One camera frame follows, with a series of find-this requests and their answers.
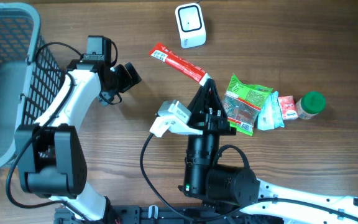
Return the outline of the green snack bag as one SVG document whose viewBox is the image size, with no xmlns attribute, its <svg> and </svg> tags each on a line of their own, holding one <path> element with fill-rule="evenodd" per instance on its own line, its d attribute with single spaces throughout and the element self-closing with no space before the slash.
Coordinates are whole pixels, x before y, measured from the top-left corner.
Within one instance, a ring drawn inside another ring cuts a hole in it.
<svg viewBox="0 0 358 224">
<path fill-rule="evenodd" d="M 266 86 L 244 84 L 233 74 L 222 100 L 231 127 L 252 136 L 257 117 L 272 91 Z"/>
</svg>

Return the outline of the small orange box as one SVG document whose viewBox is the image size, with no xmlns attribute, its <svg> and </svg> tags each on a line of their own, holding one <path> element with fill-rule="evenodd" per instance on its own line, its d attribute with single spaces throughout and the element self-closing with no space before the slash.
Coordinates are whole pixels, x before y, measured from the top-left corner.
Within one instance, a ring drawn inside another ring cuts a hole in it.
<svg viewBox="0 0 358 224">
<path fill-rule="evenodd" d="M 298 118 L 293 96 L 279 96 L 278 103 L 282 112 L 283 120 L 293 120 Z"/>
</svg>

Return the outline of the light blue snack packet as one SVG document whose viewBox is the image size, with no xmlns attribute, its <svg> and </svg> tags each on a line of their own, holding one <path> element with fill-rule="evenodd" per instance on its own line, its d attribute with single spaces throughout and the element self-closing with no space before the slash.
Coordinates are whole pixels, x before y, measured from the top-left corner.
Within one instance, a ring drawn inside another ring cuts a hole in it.
<svg viewBox="0 0 358 224">
<path fill-rule="evenodd" d="M 278 91 L 275 91 L 268 96 L 257 117 L 257 129 L 267 131 L 284 127 L 285 124 L 278 103 Z"/>
</svg>

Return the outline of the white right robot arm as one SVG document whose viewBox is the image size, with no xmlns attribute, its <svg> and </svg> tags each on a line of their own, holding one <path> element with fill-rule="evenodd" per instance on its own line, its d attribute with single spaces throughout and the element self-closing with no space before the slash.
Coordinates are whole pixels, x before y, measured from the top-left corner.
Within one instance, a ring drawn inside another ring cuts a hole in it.
<svg viewBox="0 0 358 224">
<path fill-rule="evenodd" d="M 185 175 L 179 190 L 202 200 L 219 216 L 242 212 L 281 218 L 285 223 L 358 223 L 358 196 L 328 196 L 273 185 L 256 177 L 245 153 L 220 146 L 221 136 L 233 136 L 214 80 L 199 88 L 188 106 L 189 127 Z"/>
</svg>

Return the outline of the red Nescafe coffee stick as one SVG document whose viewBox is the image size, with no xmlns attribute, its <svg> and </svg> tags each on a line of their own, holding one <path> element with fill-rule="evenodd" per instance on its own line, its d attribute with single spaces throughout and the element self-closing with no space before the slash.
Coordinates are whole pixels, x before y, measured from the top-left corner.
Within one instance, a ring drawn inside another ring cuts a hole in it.
<svg viewBox="0 0 358 224">
<path fill-rule="evenodd" d="M 149 52 L 149 55 L 153 58 L 161 60 L 167 65 L 173 67 L 175 70 L 182 72 L 182 74 L 196 81 L 201 86 L 204 86 L 207 80 L 211 79 L 210 75 L 201 67 L 196 66 L 191 62 L 177 56 L 161 42 L 158 42 L 152 48 L 152 50 Z"/>
</svg>

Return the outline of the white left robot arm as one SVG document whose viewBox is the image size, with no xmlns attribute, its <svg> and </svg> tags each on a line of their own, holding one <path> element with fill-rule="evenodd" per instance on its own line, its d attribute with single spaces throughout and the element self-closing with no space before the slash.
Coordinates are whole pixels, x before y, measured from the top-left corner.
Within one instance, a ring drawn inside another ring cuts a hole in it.
<svg viewBox="0 0 358 224">
<path fill-rule="evenodd" d="M 140 81 L 130 62 L 113 67 L 103 60 L 73 60 L 52 104 L 33 124 L 16 129 L 11 170 L 18 171 L 25 193 L 46 199 L 36 208 L 59 203 L 78 222 L 121 222 L 110 200 L 87 181 L 78 130 L 96 97 L 120 96 Z"/>
</svg>

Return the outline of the green lid jar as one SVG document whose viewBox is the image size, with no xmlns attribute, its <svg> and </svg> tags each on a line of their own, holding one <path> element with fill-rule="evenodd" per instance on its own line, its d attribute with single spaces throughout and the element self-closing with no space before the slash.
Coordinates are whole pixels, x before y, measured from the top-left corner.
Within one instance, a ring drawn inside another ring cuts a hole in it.
<svg viewBox="0 0 358 224">
<path fill-rule="evenodd" d="M 326 99 L 320 92 L 311 91 L 300 98 L 295 107 L 299 118 L 311 119 L 325 109 Z"/>
</svg>

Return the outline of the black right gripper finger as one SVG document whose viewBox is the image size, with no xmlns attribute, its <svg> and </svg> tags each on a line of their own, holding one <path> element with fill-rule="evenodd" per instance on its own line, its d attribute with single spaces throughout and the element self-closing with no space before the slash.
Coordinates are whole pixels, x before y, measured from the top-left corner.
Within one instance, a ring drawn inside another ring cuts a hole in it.
<svg viewBox="0 0 358 224">
<path fill-rule="evenodd" d="M 212 79 L 208 79 L 206 83 L 198 89 L 196 95 L 193 97 L 190 104 L 188 105 L 187 108 L 192 114 L 205 113 L 211 81 Z"/>
<path fill-rule="evenodd" d="M 216 111 L 217 116 L 227 118 L 227 113 L 226 113 L 223 103 L 219 97 L 216 83 L 213 79 L 210 79 L 209 81 L 210 81 L 211 107 L 214 111 Z"/>
</svg>

